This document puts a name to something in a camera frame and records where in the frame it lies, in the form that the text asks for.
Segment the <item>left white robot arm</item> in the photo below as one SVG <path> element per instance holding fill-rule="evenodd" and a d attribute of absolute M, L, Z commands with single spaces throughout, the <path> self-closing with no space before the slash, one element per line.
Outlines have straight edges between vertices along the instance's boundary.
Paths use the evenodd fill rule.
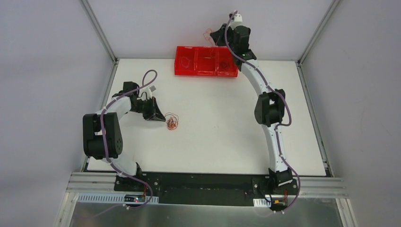
<path fill-rule="evenodd" d="M 144 178 L 139 164 L 123 151 L 119 121 L 128 112 L 142 114 L 146 121 L 166 121 L 152 95 L 155 89 L 154 86 L 140 87 L 135 82 L 124 82 L 123 89 L 114 94 L 102 110 L 83 116 L 85 155 L 108 163 L 120 177 L 127 177 L 126 185 L 132 191 L 143 188 Z"/>

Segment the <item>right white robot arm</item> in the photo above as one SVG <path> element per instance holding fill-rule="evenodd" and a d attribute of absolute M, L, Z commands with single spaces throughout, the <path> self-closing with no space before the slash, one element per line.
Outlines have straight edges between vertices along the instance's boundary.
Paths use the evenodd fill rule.
<path fill-rule="evenodd" d="M 223 24 L 218 31 L 212 32 L 210 37 L 216 46 L 226 46 L 229 49 L 235 65 L 248 78 L 258 96 L 254 117 L 262 126 L 268 145 L 270 156 L 268 186 L 271 192 L 279 194 L 286 190 L 288 183 L 293 180 L 279 128 L 283 124 L 287 108 L 286 94 L 283 89 L 273 88 L 265 78 L 257 57 L 249 47 L 250 32 L 250 28 L 245 26 L 231 28 L 228 24 Z"/>

